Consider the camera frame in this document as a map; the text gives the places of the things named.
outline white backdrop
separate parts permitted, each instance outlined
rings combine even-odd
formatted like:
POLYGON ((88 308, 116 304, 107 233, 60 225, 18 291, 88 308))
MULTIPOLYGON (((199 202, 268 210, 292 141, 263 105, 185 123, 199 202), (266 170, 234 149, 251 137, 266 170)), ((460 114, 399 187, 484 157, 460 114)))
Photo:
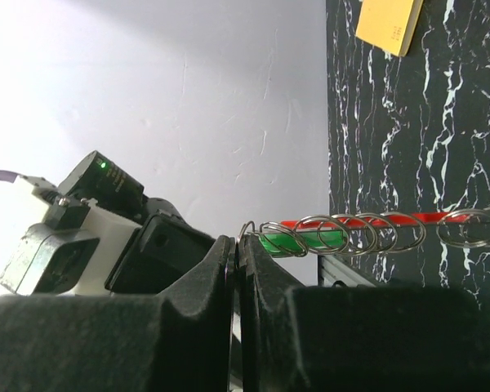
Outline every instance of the white backdrop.
MULTIPOLYGON (((327 212, 325 17, 324 0, 0 0, 0 168, 58 183, 98 149, 213 235, 327 212)), ((314 257, 282 264, 315 283, 314 257)))

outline yellow box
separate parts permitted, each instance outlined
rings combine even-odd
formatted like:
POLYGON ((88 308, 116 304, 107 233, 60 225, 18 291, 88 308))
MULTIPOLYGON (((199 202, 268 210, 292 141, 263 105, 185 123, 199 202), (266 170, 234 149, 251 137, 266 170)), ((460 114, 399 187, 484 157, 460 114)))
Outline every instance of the yellow box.
POLYGON ((356 37, 395 56, 405 56, 423 0, 364 0, 356 37))

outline table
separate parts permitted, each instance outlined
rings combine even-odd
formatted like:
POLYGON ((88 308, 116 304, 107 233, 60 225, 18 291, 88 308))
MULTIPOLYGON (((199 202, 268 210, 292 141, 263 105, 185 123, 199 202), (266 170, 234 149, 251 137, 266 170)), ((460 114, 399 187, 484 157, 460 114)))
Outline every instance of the table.
MULTIPOLYGON (((361 5, 327 0, 331 213, 490 206, 490 0, 425 0, 403 58, 354 36, 361 5)), ((490 310, 488 248, 429 234, 349 263, 379 283, 463 287, 490 310)))

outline spring coil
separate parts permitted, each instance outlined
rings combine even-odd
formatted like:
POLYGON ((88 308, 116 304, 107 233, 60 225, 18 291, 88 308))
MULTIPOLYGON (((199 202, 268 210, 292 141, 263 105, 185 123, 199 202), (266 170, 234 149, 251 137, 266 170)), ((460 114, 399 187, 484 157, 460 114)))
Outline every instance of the spring coil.
MULTIPOLYGON (((490 234, 488 238, 476 238, 468 234, 469 224, 479 223, 490 225, 490 207, 484 209, 461 209, 449 212, 439 222, 436 222, 436 235, 442 243, 445 243, 451 247, 459 248, 475 248, 475 247, 490 247, 490 234), (464 218, 457 223, 459 226, 459 233, 457 238, 454 238, 452 234, 444 233, 447 225, 451 225, 451 220, 455 218, 464 218)), ((293 226, 288 227, 278 222, 265 222, 259 225, 256 230, 255 223, 251 220, 243 225, 240 234, 238 236, 238 242, 244 234, 251 234, 259 237, 262 241, 267 242, 271 247, 278 250, 276 254, 271 255, 274 257, 303 257, 308 253, 314 253, 316 255, 333 255, 338 254, 342 256, 361 256, 374 253, 395 254, 408 252, 423 244, 426 240, 427 226, 431 224, 425 224, 413 215, 405 214, 402 212, 383 212, 381 214, 376 213, 360 213, 356 215, 351 214, 336 214, 332 216, 327 215, 312 215, 300 219, 293 226), (392 218, 401 217, 413 221, 413 224, 399 225, 392 221, 392 218), (358 228, 352 229, 348 227, 348 222, 358 222, 358 228), (378 226, 372 224, 372 222, 378 221, 378 226), (304 237, 301 235, 304 229, 298 229, 305 227, 308 224, 313 224, 317 228, 313 231, 317 234, 319 241, 318 247, 309 245, 304 237), (341 231, 343 233, 343 243, 340 246, 331 246, 323 238, 323 232, 325 230, 330 231, 331 226, 333 230, 341 231), (400 230, 403 227, 409 227, 413 230, 413 241, 410 243, 398 246, 398 241, 402 237, 400 236, 400 230), (298 249, 287 249, 273 241, 271 241, 266 234, 285 234, 292 238, 297 244, 298 249)))

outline screw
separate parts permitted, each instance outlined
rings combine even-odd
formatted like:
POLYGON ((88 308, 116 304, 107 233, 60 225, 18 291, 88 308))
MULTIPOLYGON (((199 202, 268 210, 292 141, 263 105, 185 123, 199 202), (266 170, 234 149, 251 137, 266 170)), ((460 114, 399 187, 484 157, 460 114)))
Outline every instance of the screw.
POLYGON ((71 203, 71 201, 68 198, 60 198, 58 200, 58 205, 60 207, 67 207, 70 203, 71 203))

